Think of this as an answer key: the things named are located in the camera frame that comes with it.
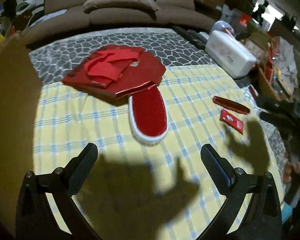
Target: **gray stone pattern tablecloth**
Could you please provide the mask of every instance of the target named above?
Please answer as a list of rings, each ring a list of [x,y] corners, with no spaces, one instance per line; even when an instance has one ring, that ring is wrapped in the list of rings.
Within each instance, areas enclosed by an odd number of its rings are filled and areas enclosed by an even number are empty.
[[[165,66],[216,64],[203,50],[197,49],[171,29],[162,28],[121,28],[96,31],[55,41],[29,53],[29,58],[44,85],[61,81],[84,58],[108,44],[142,47],[153,53]],[[245,89],[247,97],[260,111],[247,89],[249,78],[235,80]],[[274,151],[279,171],[285,164],[284,145],[278,130],[260,122],[270,146]]]

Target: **red clothes brush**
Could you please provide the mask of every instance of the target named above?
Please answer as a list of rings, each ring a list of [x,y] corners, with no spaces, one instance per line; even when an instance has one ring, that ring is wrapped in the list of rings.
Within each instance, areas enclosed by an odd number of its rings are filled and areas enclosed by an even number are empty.
[[[129,97],[129,120],[133,136],[141,143],[153,145],[163,140],[168,133],[169,118],[157,87]]]

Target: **red card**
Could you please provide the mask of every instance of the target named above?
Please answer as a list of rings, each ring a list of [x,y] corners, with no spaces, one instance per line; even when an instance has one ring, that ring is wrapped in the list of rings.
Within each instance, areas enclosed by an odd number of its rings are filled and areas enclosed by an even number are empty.
[[[225,109],[221,110],[220,121],[225,122],[230,125],[234,129],[236,129],[239,133],[243,134],[243,122],[236,118],[234,115],[230,114]]]

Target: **red package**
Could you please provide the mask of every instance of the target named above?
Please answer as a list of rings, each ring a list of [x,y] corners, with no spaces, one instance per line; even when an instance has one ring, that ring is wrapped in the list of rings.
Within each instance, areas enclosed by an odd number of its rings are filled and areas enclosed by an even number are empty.
[[[243,122],[236,118],[234,115],[230,114],[225,109],[221,110],[220,121],[225,122],[230,125],[234,129],[236,129],[239,133],[243,134]]]
[[[131,64],[132,60],[128,60],[128,66],[122,72],[121,77],[117,82],[111,82],[106,88],[96,86],[86,75],[86,71],[83,68],[84,64],[91,60],[83,60],[74,70],[66,75],[62,82],[66,85],[70,85],[78,90],[92,94],[94,96],[104,95],[108,98],[119,99],[123,96],[137,93],[160,83],[161,78],[166,71],[166,68],[162,63],[157,60],[150,52],[144,52],[142,48],[108,45],[105,49],[131,49],[131,51],[140,51],[138,57],[139,64]],[[112,64],[117,67],[116,64],[123,64],[125,60],[113,62]]]
[[[248,25],[248,22],[251,21],[251,20],[252,20],[251,16],[249,16],[249,15],[247,15],[247,14],[245,14],[245,13],[242,13],[242,16],[241,16],[241,18],[240,18],[240,20],[239,20],[238,23],[239,23],[242,27],[246,28],[247,25]]]

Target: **metal bolt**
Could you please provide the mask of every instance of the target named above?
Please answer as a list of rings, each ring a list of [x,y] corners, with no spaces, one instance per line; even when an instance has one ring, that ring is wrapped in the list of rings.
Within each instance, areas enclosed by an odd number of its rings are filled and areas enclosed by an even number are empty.
[[[26,173],[26,177],[27,177],[27,178],[30,178],[32,175],[33,175],[33,172],[32,172],[32,171],[28,171],[28,172]]]
[[[267,171],[267,172],[265,173],[265,176],[266,176],[267,178],[269,178],[269,179],[272,178],[272,174],[271,174],[269,171]]]
[[[63,172],[63,168],[61,168],[61,167],[58,167],[54,170],[55,174],[60,174],[61,172]]]
[[[241,168],[235,168],[234,170],[235,170],[235,172],[236,172],[237,174],[239,174],[239,175],[241,175],[241,174],[244,173],[243,169],[241,169]]]

